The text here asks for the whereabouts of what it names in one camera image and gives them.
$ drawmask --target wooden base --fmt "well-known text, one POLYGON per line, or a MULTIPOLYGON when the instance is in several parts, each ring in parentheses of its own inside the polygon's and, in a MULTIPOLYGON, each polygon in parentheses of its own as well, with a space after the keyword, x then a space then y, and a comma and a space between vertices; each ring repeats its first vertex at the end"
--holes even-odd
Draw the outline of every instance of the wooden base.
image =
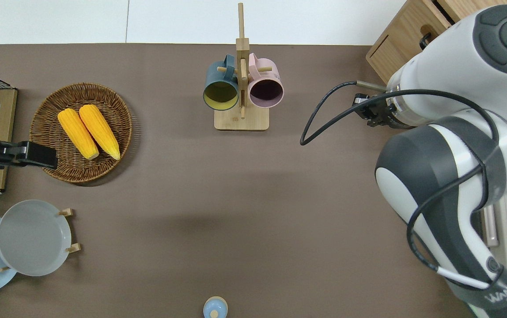
POLYGON ((269 109, 247 105, 241 118, 240 105, 229 110, 215 110, 215 128, 218 130, 264 131, 269 128, 269 109))

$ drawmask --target mug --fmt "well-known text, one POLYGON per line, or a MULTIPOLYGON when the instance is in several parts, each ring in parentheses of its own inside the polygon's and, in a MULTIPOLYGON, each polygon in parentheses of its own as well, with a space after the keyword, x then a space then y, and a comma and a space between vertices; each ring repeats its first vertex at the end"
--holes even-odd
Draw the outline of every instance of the mug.
POLYGON ((214 110, 228 110, 238 103, 238 79, 234 74, 235 58, 226 55, 224 61, 214 62, 207 70, 207 81, 204 85, 204 102, 214 110))
POLYGON ((250 101, 263 108, 274 107, 283 99, 283 85, 275 63, 267 58, 257 58, 254 53, 250 54, 248 65, 251 80, 248 84, 248 96, 250 101), (262 67, 271 67, 271 71, 260 72, 262 67))

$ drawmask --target mug holder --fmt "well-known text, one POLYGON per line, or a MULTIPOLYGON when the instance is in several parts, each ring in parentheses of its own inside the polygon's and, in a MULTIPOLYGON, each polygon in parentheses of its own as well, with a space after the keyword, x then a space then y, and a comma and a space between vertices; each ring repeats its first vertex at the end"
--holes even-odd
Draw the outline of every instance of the mug holder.
POLYGON ((218 130, 264 131, 269 128, 269 109, 257 107, 248 97, 248 62, 250 39, 244 36, 244 6, 238 4, 240 37, 236 39, 236 71, 238 76, 238 104, 229 110, 215 110, 218 130))

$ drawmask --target pink mug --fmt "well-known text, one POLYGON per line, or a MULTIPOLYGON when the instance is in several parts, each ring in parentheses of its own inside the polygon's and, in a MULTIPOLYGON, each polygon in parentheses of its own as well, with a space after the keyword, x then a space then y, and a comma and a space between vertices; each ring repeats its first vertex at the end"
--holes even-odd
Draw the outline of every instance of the pink mug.
POLYGON ((248 96, 250 101, 258 107, 274 107, 283 99, 283 85, 275 63, 267 58, 257 58, 250 54, 250 82, 248 96), (260 72, 262 67, 271 67, 271 71, 260 72))

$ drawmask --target mug handle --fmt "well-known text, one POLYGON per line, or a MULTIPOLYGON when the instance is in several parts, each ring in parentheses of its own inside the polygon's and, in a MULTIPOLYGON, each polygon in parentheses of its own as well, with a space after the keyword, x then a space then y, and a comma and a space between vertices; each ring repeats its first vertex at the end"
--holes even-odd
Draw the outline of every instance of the mug handle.
POLYGON ((231 56, 230 54, 226 55, 224 59, 224 67, 226 67, 226 71, 224 72, 224 79, 227 81, 232 80, 232 76, 234 76, 234 64, 236 62, 236 58, 231 56))
POLYGON ((250 75, 253 80, 261 78, 259 71, 257 70, 257 56, 255 53, 250 53, 250 62, 248 63, 248 71, 250 71, 250 75))

